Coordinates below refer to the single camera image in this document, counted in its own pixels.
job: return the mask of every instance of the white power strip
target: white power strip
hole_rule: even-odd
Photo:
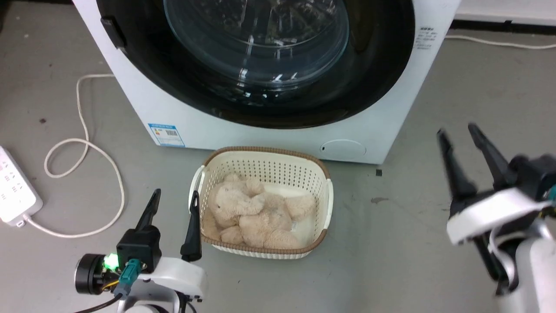
[[[0,146],[0,218],[11,226],[25,225],[23,215],[31,216],[42,208],[42,200],[13,160]]]

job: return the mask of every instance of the gray floor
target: gray floor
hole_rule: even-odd
[[[530,44],[554,37],[472,33]],[[328,162],[335,183],[326,240],[300,261],[265,261],[204,247],[198,262],[210,281],[199,312],[492,312],[494,284],[474,247],[452,247],[445,233],[449,204],[435,133],[445,126],[465,169],[481,187],[490,176],[466,132],[476,121],[507,156],[556,150],[556,50],[527,51],[448,41],[385,164]],[[42,195],[35,219],[61,232],[97,228],[119,204],[116,178],[90,152],[67,178],[43,171],[52,145],[83,137],[75,83],[109,72],[76,10],[16,3],[0,33],[0,145],[9,149]],[[178,256],[186,232],[187,190],[208,151],[154,145],[115,80],[86,83],[83,109],[93,142],[118,163],[127,208],[115,226],[65,240],[0,225],[1,312],[70,312],[108,295],[78,295],[77,260],[108,253],[133,227],[155,188],[162,188],[154,223],[166,256]],[[69,146],[52,169],[69,168],[82,151]],[[375,203],[373,198],[388,200]],[[114,308],[103,312],[114,312]]]

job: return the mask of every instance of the round glass door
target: round glass door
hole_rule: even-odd
[[[342,120],[384,96],[413,48],[411,0],[97,0],[107,33],[160,88],[246,125]]]

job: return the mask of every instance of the green light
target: green light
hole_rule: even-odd
[[[104,258],[104,267],[113,272],[118,268],[118,255],[115,253],[110,253]]]

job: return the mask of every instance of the floor stain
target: floor stain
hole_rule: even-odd
[[[372,198],[372,199],[371,199],[371,203],[372,203],[372,204],[379,204],[379,203],[381,203],[382,201],[386,201],[386,200],[390,200],[390,199],[388,199],[388,198],[383,198],[383,197],[376,197],[376,198]]]

